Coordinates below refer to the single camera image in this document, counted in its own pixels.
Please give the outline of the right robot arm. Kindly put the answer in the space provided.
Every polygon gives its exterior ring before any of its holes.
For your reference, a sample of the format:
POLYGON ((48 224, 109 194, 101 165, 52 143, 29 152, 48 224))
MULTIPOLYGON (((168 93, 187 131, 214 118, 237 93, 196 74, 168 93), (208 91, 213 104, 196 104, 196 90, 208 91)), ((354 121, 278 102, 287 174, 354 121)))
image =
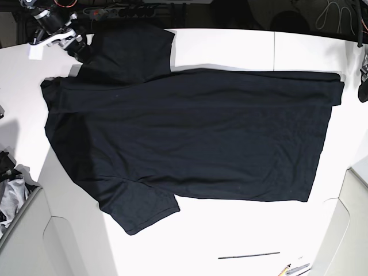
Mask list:
POLYGON ((30 60, 41 60, 44 48, 53 45, 58 45, 81 63, 87 63, 91 59, 86 31, 76 23, 77 13, 67 11, 76 3, 77 1, 20 1, 20 5, 39 24, 33 39, 28 43, 30 60))

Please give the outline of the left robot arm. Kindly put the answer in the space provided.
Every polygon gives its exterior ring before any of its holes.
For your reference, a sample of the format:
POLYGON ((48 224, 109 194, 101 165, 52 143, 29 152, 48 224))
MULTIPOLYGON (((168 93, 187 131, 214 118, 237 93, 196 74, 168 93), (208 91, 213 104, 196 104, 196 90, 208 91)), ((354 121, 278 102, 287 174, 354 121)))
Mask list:
POLYGON ((356 41, 357 47, 364 50, 360 67, 361 83, 358 87, 358 99, 361 103, 367 102, 367 1, 350 1, 356 14, 356 41))

